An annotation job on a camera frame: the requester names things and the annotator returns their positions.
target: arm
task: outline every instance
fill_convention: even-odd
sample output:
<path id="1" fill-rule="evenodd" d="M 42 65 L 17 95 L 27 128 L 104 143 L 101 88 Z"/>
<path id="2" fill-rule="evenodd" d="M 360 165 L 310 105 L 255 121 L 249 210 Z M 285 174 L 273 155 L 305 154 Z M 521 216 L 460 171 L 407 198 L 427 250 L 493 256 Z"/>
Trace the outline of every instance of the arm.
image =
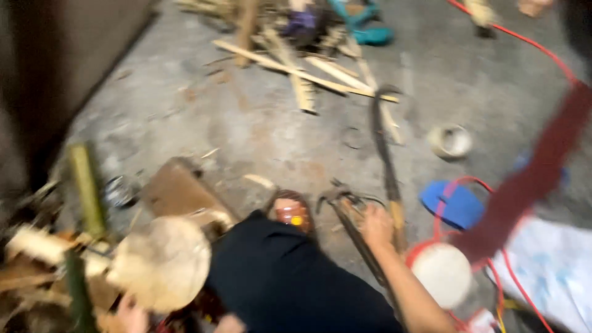
<path id="1" fill-rule="evenodd" d="M 362 235 L 401 306 L 409 333 L 456 333 L 450 317 L 395 252 L 391 244 L 392 233 L 387 212 L 369 205 Z"/>

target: tape roll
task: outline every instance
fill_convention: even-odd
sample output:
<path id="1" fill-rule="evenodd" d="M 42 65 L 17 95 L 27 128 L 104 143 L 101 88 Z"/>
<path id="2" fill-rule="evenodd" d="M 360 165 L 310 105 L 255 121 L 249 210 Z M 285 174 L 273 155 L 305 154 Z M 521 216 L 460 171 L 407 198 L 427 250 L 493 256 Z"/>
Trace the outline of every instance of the tape roll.
<path id="1" fill-rule="evenodd" d="M 462 126 L 446 124 L 428 133 L 427 141 L 432 152 L 440 158 L 463 158 L 473 146 L 469 132 Z"/>

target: red cloth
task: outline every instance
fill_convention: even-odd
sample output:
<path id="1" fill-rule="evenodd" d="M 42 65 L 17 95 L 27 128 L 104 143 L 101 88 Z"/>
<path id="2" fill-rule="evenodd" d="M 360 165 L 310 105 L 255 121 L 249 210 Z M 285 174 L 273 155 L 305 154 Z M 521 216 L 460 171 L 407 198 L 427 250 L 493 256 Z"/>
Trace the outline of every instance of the red cloth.
<path id="1" fill-rule="evenodd" d="M 471 264 L 502 249 L 522 213 L 558 185 L 561 167 L 576 148 L 591 108 L 592 90 L 583 82 L 575 83 L 539 137 L 530 163 L 491 195 L 485 214 L 473 228 L 453 236 L 451 244 Z"/>

